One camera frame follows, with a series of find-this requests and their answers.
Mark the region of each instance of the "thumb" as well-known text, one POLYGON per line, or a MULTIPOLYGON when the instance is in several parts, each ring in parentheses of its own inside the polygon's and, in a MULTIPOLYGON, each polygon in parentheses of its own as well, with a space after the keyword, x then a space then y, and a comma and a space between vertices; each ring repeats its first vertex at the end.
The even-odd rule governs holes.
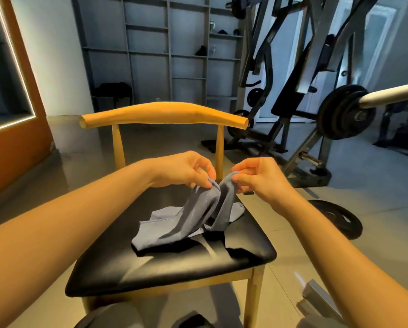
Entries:
POLYGON ((212 183, 208 180, 207 174, 204 175, 197 171, 193 172, 191 182, 205 188, 211 188, 213 186, 212 183))
POLYGON ((239 186, 254 186, 254 176, 246 174, 235 174, 233 175, 233 182, 237 183, 239 186))

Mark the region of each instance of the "led light strip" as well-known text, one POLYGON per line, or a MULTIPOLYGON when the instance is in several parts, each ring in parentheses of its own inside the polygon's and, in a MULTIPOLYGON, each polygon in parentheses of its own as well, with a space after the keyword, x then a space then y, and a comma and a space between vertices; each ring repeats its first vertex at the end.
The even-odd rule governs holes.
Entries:
POLYGON ((14 46, 12 44, 12 40, 11 40, 9 31, 8 31, 8 28, 7 28, 7 22, 5 20, 4 12, 3 12, 1 6, 0 6, 0 22, 2 23, 5 38, 7 40, 8 46, 10 47, 11 56, 12 56, 12 58, 14 60, 14 63, 16 65, 16 67, 17 67, 17 72, 18 72, 18 75, 20 77, 21 84, 23 86, 23 90, 25 91, 26 98, 28 99, 29 109, 31 110, 31 113, 32 113, 31 116, 27 116, 27 117, 21 118, 21 119, 19 119, 17 121, 11 121, 11 122, 8 122, 6 124, 1 125, 0 126, 0 130, 1 130, 3 128, 7 128, 9 126, 13 126, 15 124, 18 124, 18 123, 21 123, 21 122, 28 121, 30 119, 36 118, 36 112, 34 111, 34 107, 32 106, 32 103, 31 103, 31 98, 29 97, 29 92, 28 92, 28 89, 27 89, 26 84, 25 84, 25 78, 23 77, 23 73, 21 72, 20 65, 18 63, 18 59, 17 59, 16 53, 15 53, 15 49, 14 49, 14 46))

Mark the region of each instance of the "baseboard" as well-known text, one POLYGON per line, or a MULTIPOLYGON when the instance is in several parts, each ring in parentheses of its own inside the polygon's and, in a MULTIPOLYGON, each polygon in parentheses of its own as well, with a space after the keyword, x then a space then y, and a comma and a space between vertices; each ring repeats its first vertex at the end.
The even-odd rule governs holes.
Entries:
POLYGON ((35 165, 32 169, 24 173, 18 179, 16 179, 11 185, 4 188, 0 192, 0 209, 17 193, 19 193, 23 187, 26 186, 32 179, 37 177, 41 174, 48 166, 52 163, 61 160, 61 155, 59 154, 58 149, 55 149, 51 152, 50 155, 37 165, 35 165))

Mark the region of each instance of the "orange wall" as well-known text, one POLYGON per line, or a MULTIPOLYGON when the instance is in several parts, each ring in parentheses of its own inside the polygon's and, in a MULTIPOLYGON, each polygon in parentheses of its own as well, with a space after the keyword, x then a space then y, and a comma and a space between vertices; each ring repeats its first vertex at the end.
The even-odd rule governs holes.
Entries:
POLYGON ((50 154, 52 133, 10 0, 0 0, 36 118, 0 130, 0 191, 50 154))

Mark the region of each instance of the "person's left hand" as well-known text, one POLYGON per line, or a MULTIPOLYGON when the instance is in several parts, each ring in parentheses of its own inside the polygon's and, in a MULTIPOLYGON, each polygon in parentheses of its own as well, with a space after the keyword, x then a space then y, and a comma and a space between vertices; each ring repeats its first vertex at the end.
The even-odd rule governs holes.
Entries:
POLYGON ((154 171, 151 187, 171 184, 187 184, 194 187, 197 184, 210 188, 212 183, 207 177, 216 179, 216 171, 210 160, 193 151, 147 159, 145 163, 150 164, 149 167, 154 171))

